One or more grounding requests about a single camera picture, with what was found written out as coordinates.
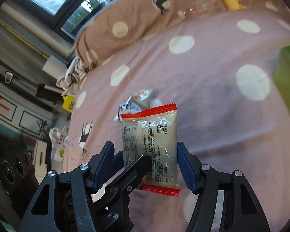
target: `window frame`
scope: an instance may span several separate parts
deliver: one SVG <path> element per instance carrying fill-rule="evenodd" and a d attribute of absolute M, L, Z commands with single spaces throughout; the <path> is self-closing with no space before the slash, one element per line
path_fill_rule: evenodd
<path fill-rule="evenodd" d="M 96 8 L 94 8 L 76 27 L 75 27 L 75 29 L 70 33 L 70 34 L 68 34 L 68 33 L 65 33 L 66 35 L 75 35 L 75 37 L 77 36 L 77 33 L 78 33 L 78 31 L 81 29 L 81 27 L 83 27 L 84 26 L 84 24 L 88 21 L 88 20 L 90 20 L 90 18 L 92 18 L 96 13 L 98 13 L 101 9 L 103 8 L 103 6 L 100 4 L 100 5 L 98 5 Z"/>
<path fill-rule="evenodd" d="M 74 39 L 66 34 L 61 28 L 84 0 L 66 0 L 54 16 L 32 0 L 12 1 L 24 8 L 28 13 L 37 18 L 40 22 L 42 22 L 44 25 L 54 31 L 57 35 L 62 37 L 65 41 L 70 44 L 74 43 Z M 94 9 L 90 13 L 90 16 L 94 16 L 100 9 L 101 8 Z"/>

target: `white snack wrapper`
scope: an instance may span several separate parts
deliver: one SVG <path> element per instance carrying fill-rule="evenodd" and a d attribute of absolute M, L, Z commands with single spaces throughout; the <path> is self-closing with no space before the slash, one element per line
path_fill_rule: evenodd
<path fill-rule="evenodd" d="M 123 104 L 119 105 L 113 121 L 121 122 L 121 114 L 137 113 L 150 108 L 152 91 L 152 89 L 142 89 L 128 97 Z"/>
<path fill-rule="evenodd" d="M 142 183 L 178 189 L 176 105 L 169 104 L 135 114 L 123 114 L 122 122 L 124 167 L 129 167 L 139 155 L 149 155 L 152 159 L 152 170 L 143 178 Z"/>

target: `pillow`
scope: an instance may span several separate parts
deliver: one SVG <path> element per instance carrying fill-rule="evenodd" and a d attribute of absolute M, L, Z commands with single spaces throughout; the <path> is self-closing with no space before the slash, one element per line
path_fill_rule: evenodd
<path fill-rule="evenodd" d="M 142 38 L 219 10 L 222 0 L 115 0 L 82 29 L 75 50 L 93 69 Z"/>

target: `crumpled cloth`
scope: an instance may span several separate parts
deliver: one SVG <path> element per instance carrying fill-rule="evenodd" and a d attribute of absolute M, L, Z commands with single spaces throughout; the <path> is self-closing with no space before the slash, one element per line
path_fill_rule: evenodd
<path fill-rule="evenodd" d="M 62 96 L 76 96 L 85 82 L 88 72 L 89 68 L 86 68 L 84 62 L 76 56 L 67 69 L 66 74 L 62 75 L 57 80 L 56 85 L 64 90 Z"/>

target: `bed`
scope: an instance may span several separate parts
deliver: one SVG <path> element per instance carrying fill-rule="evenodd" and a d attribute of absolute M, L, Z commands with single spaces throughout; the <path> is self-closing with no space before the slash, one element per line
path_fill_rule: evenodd
<path fill-rule="evenodd" d="M 75 43 L 90 72 L 73 110 L 65 170 L 108 140 L 121 150 L 118 105 L 152 88 L 154 106 L 177 105 L 178 141 L 216 170 L 241 170 L 271 231 L 280 231 L 290 218 L 290 116 L 272 74 L 290 44 L 290 13 L 282 0 L 270 0 L 276 9 L 267 1 L 243 0 L 246 9 L 226 11 L 221 0 L 170 0 L 162 8 L 155 0 L 116 0 L 95 16 Z M 133 231 L 185 231 L 197 196 L 181 175 L 179 186 L 177 198 L 134 191 Z M 219 193 L 212 231 L 222 201 Z"/>

